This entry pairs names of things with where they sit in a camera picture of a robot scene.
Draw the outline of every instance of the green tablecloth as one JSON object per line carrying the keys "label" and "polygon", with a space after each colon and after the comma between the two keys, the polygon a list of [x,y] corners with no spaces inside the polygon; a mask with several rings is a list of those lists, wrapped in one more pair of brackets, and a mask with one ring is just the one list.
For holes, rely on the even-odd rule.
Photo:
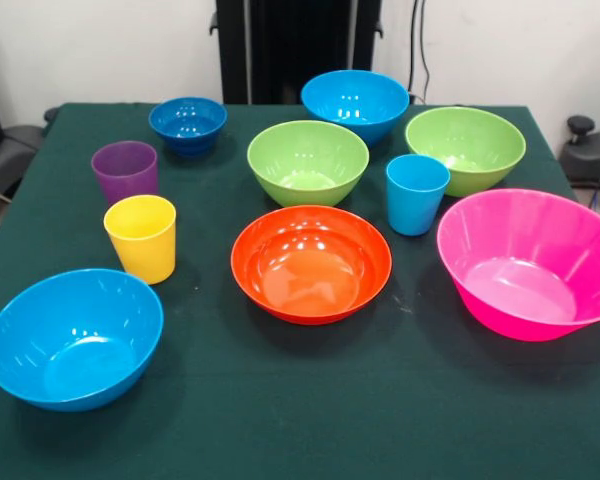
{"label": "green tablecloth", "polygon": [[[353,317],[303,328],[252,305],[229,269],[241,229],[275,208],[247,145],[306,118],[302,107],[229,107],[198,160],[163,149],[150,108],[63,107],[0,229],[0,308],[48,275],[119,268],[89,162],[103,144],[143,140],[159,149],[161,191],[179,214],[177,268],[155,287],[162,342],[139,384],[98,411],[45,412],[0,390],[0,480],[600,478],[600,324],[524,344],[467,313],[434,234],[387,225],[384,165],[406,152],[404,122],[341,204],[386,236],[389,284]],[[502,186],[571,195],[529,111],[489,110],[528,142]]]}

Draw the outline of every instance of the blue bowl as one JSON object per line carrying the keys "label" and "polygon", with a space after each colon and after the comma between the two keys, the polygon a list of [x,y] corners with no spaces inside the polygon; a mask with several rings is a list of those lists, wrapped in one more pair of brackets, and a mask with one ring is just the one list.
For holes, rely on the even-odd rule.
{"label": "blue bowl", "polygon": [[387,135],[409,106],[402,85],[366,70],[337,70],[312,78],[302,103],[320,120],[337,123],[372,147]]}
{"label": "blue bowl", "polygon": [[167,146],[184,157],[210,150],[227,123],[227,109],[208,98],[174,98],[156,106],[149,125]]}
{"label": "blue bowl", "polygon": [[125,393],[162,334],[160,299],[118,270],[74,270],[0,312],[0,387],[48,410],[91,410]]}

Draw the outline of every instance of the pink bowl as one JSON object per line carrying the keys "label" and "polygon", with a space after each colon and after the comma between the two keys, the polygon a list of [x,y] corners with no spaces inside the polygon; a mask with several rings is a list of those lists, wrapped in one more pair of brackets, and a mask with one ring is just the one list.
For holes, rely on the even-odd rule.
{"label": "pink bowl", "polygon": [[600,321],[600,215],[535,190],[453,205],[438,251],[467,309],[506,337],[541,342]]}

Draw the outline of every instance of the plastic bowl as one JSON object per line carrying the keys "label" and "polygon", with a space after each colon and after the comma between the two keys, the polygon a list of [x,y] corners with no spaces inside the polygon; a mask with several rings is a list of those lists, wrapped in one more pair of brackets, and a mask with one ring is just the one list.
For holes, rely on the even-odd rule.
{"label": "plastic bowl", "polygon": [[391,252],[362,218],[299,206],[247,226],[233,245],[231,270],[240,288],[272,315],[323,325],[360,310],[382,290]]}
{"label": "plastic bowl", "polygon": [[149,114],[151,128],[169,149],[184,157],[210,150],[225,123],[227,109],[208,98],[174,98]]}
{"label": "plastic bowl", "polygon": [[369,150],[346,128],[300,120],[260,132],[247,158],[262,188],[283,207],[333,206],[360,180]]}
{"label": "plastic bowl", "polygon": [[83,411],[126,392],[162,333],[158,296],[117,270],[75,270],[0,312],[0,387],[41,408]]}
{"label": "plastic bowl", "polygon": [[478,193],[452,206],[438,250],[469,311],[531,342],[600,321],[600,216],[534,190]]}
{"label": "plastic bowl", "polygon": [[302,103],[311,115],[354,131],[370,147],[396,125],[409,94],[394,79],[366,70],[337,70],[312,78]]}
{"label": "plastic bowl", "polygon": [[510,122],[466,107],[441,107],[413,117],[405,136],[413,153],[442,161],[451,171],[446,194],[464,197],[491,188],[522,160],[526,142]]}

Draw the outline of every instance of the cup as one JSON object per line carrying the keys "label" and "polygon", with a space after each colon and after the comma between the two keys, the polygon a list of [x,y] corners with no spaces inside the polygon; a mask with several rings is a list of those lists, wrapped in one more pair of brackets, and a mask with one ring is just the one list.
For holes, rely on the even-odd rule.
{"label": "cup", "polygon": [[402,235],[426,233],[451,180],[449,169],[426,155],[401,155],[389,162],[386,175],[391,228]]}
{"label": "cup", "polygon": [[110,143],[91,158],[109,205],[133,195],[158,194],[158,154],[146,143]]}
{"label": "cup", "polygon": [[107,210],[104,228],[124,270],[148,284],[162,282],[176,266],[176,209],[166,198],[136,195]]}

